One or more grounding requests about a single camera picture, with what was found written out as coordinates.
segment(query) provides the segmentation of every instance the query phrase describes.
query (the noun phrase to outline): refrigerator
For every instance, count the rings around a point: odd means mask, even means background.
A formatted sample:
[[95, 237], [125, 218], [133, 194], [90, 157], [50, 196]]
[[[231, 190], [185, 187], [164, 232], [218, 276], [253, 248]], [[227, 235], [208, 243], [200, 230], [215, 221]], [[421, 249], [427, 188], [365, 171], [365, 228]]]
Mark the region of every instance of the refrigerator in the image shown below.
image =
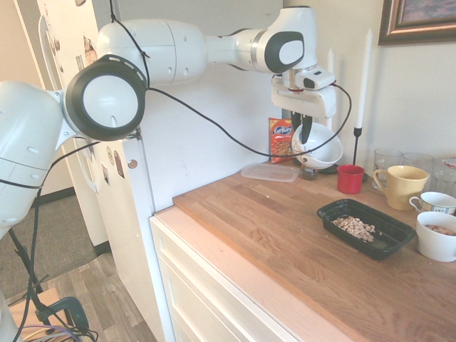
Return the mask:
[[[41, 34], [51, 47], [51, 77], [65, 88], [97, 58], [98, 30], [110, 23], [109, 0], [38, 0], [38, 7]], [[121, 21], [184, 21], [206, 36], [217, 36], [266, 28], [279, 15], [282, 1], [114, 0], [113, 8]], [[281, 117], [281, 109], [271, 103], [270, 75], [208, 66], [198, 81], [160, 89], [217, 121], [246, 145], [269, 150], [268, 118]], [[68, 144], [73, 148], [81, 141]], [[147, 93], [136, 138], [103, 142], [78, 153], [68, 165], [72, 174], [80, 175], [73, 178], [80, 203], [84, 196], [95, 199], [96, 208], [90, 205], [86, 210], [98, 211], [119, 277], [159, 342], [175, 337], [149, 218], [171, 206], [174, 196], [266, 159], [236, 145], [179, 103]]]

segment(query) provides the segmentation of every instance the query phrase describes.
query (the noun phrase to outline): framed painting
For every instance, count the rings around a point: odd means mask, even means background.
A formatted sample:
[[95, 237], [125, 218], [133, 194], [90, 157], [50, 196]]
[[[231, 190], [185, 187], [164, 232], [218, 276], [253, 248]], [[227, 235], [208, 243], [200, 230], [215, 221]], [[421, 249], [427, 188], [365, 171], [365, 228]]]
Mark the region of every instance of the framed painting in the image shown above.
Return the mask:
[[384, 0], [378, 45], [456, 41], [456, 0]]

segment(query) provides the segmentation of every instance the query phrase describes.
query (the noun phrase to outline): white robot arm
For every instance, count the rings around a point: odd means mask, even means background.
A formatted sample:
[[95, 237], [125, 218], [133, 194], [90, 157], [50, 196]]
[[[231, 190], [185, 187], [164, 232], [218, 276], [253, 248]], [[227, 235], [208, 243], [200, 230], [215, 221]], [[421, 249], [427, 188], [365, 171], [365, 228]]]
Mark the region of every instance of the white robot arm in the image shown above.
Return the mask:
[[280, 75], [272, 100], [281, 108], [331, 117], [334, 75], [317, 65], [316, 22], [307, 6], [282, 9], [267, 29], [204, 37], [189, 24], [157, 19], [124, 22], [148, 57], [118, 24], [100, 31], [100, 60], [57, 93], [25, 83], [0, 83], [0, 238], [20, 222], [58, 147], [74, 135], [118, 140], [140, 124], [150, 86], [189, 82], [207, 65], [224, 63]]

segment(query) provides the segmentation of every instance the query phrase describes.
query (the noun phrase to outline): black plastic tray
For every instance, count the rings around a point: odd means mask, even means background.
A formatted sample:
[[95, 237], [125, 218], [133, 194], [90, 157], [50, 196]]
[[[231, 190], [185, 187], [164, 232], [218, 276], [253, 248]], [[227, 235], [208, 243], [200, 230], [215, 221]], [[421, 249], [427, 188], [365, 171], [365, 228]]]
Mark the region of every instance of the black plastic tray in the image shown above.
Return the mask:
[[[317, 211], [317, 215], [322, 218], [326, 230], [375, 260], [389, 257], [416, 236], [411, 226], [351, 199], [340, 199], [325, 205]], [[348, 216], [359, 218], [364, 223], [375, 226], [375, 233], [371, 233], [373, 242], [357, 239], [332, 223], [339, 217]]]

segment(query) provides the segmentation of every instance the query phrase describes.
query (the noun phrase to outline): carpet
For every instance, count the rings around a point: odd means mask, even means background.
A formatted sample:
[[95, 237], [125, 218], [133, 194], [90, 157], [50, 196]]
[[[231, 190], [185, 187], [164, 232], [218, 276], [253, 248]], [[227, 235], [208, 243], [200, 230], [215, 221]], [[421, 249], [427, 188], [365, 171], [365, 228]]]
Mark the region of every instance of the carpet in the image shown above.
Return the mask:
[[[13, 227], [19, 241], [30, 254], [35, 209]], [[48, 203], [39, 208], [35, 273], [38, 279], [49, 274], [46, 281], [93, 261], [93, 245], [76, 196]], [[16, 247], [6, 234], [0, 240], [0, 289], [5, 298], [25, 293], [29, 282]]]

